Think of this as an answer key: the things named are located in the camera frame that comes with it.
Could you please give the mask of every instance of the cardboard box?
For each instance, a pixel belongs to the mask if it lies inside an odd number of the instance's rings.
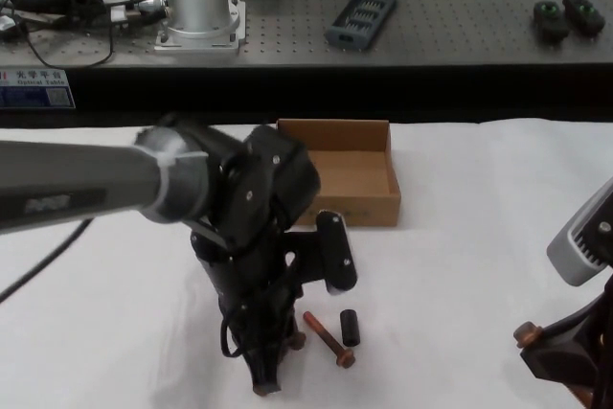
[[[321,177],[321,191],[298,225],[313,225],[320,210],[341,213],[348,226],[397,225],[389,122],[279,119],[277,129],[306,145]]]

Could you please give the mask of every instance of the wire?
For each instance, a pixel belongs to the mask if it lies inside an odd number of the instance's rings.
[[[37,265],[32,267],[28,272],[26,272],[21,278],[19,278],[16,282],[7,287],[4,291],[0,292],[0,304],[5,302],[10,298],[15,292],[25,286],[28,282],[30,282],[36,275],[42,272],[49,264],[55,261],[59,256],[61,256],[77,239],[85,232],[89,224],[92,223],[94,219],[86,219],[79,227],[77,227],[72,234],[68,236],[68,238],[56,249],[54,249],[49,256],[40,261]]]
[[[267,301],[273,294],[277,292],[278,289],[282,287],[287,287],[292,285],[294,281],[294,276],[296,275],[296,271],[298,270],[298,256],[294,258],[291,265],[285,270],[283,275],[277,279],[273,284],[267,287],[262,293],[254,293],[249,299],[243,300],[242,303],[239,303],[237,306],[232,308],[228,313],[223,314],[223,319],[221,321],[220,327],[220,345],[221,345],[221,353],[227,358],[238,358],[246,352],[246,347],[249,342],[251,342],[254,335],[257,333],[254,331],[256,328],[252,321],[247,321],[247,329],[244,333],[243,337],[240,340],[237,348],[230,352],[230,347],[228,345],[228,328],[231,323],[237,319],[240,315],[248,315],[251,310],[258,311],[260,305]]]
[[[14,16],[15,14],[15,10],[17,9],[17,7],[19,6],[19,4],[22,2],[23,0],[15,0],[15,2],[12,5],[12,9],[11,9],[11,15]],[[32,50],[32,53],[34,54],[34,56],[36,57],[36,59],[38,59],[40,61],[41,64],[43,64],[44,66],[47,66],[51,69],[58,69],[58,70],[69,70],[69,69],[89,69],[91,67],[95,67],[101,64],[106,63],[108,60],[110,60],[113,55],[115,54],[115,44],[114,44],[114,38],[113,38],[113,22],[111,20],[111,12],[110,9],[104,5],[104,2],[102,0],[95,0],[97,3],[100,3],[101,5],[104,6],[104,9],[106,10],[106,15],[108,17],[108,54],[103,57],[102,59],[96,61],[96,62],[92,62],[91,64],[86,64],[84,66],[66,66],[66,67],[61,67],[61,66],[56,66],[54,64],[51,64],[49,62],[47,62],[47,60],[45,60],[45,58],[43,58],[40,53],[38,52],[38,50],[36,49],[36,47],[34,46],[34,44],[32,43],[32,41],[30,40],[30,37],[28,36],[28,33],[25,33],[21,30],[21,28],[17,28],[17,30],[19,31],[19,34],[21,35],[21,37],[26,41],[26,43],[28,44],[28,46],[30,47],[30,50]]]

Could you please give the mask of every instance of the blue label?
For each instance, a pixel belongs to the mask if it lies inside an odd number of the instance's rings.
[[[74,109],[75,102],[67,86],[0,86],[0,108]]]

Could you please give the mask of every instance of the black cable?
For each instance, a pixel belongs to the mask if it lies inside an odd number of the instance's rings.
[[[12,9],[11,9],[11,15],[14,16],[15,15],[15,10],[17,10],[19,4],[21,3],[21,1],[23,0],[15,0],[15,2],[12,5]],[[104,6],[104,2],[102,0],[95,0],[97,3],[100,3],[101,5]],[[38,52],[38,50],[35,48],[35,46],[33,45],[32,41],[30,40],[29,36],[27,33],[24,33],[21,28],[17,28],[17,30],[19,31],[19,34],[21,35],[21,37],[26,41],[26,43],[28,44],[28,46],[30,47],[30,50],[32,50],[32,53],[34,54],[34,56],[36,57],[36,59],[38,59],[41,64],[43,64],[44,66],[47,66],[51,69],[58,69],[58,70],[70,70],[70,69],[88,69],[91,67],[95,67],[98,66],[100,64],[104,64],[106,63],[108,60],[110,60],[114,53],[115,53],[115,45],[114,45],[114,39],[113,39],[113,22],[111,21],[111,12],[110,9],[107,6],[104,6],[104,9],[106,10],[106,14],[108,16],[108,45],[109,45],[109,50],[108,50],[108,54],[103,57],[102,59],[96,61],[96,62],[92,62],[91,64],[86,64],[84,66],[66,66],[66,67],[60,67],[60,66],[55,66],[54,64],[51,64],[49,62],[47,62]]]
[[[595,300],[593,300],[590,304],[585,306],[579,311],[576,311],[570,316],[563,318],[559,321],[556,321],[550,326],[543,328],[543,332],[541,335],[542,339],[547,339],[549,337],[554,337],[556,335],[560,335],[567,330],[574,328],[581,321],[587,318],[596,308],[598,308],[602,301],[604,300],[604,294],[601,294]]]
[[[89,224],[91,224],[93,220],[94,219],[84,220],[81,224],[79,224],[79,227],[77,227],[77,229],[75,229],[73,233],[70,234],[68,238],[60,246],[58,246],[56,249],[53,250],[51,254],[49,254],[49,256],[47,256],[45,259],[43,259],[38,264],[36,264],[34,267],[32,267],[21,278],[19,278],[19,280],[11,284],[4,291],[0,292],[0,304],[2,304],[4,301],[9,299],[10,296],[12,296],[20,288],[25,286],[28,282],[30,282],[36,275],[42,272],[51,262],[55,261],[59,256],[61,256],[70,247],[70,245],[73,244],[82,235],[83,232],[85,232],[85,229],[89,227]]]
[[[221,344],[221,353],[227,358],[238,358],[239,356],[245,353],[245,346],[251,340],[252,336],[255,334],[253,325],[248,322],[247,331],[245,332],[244,337],[242,338],[242,342],[238,344],[237,349],[233,352],[230,352],[230,347],[228,345],[228,328],[230,327],[230,323],[240,314],[251,314],[250,311],[252,309],[257,310],[259,305],[266,300],[270,296],[272,296],[277,289],[281,287],[291,285],[293,281],[293,277],[298,270],[298,256],[294,258],[291,265],[288,266],[283,275],[277,279],[273,284],[267,287],[262,293],[256,292],[252,295],[248,300],[244,300],[236,307],[234,307],[230,312],[223,314],[223,319],[221,321],[220,328],[220,344]]]

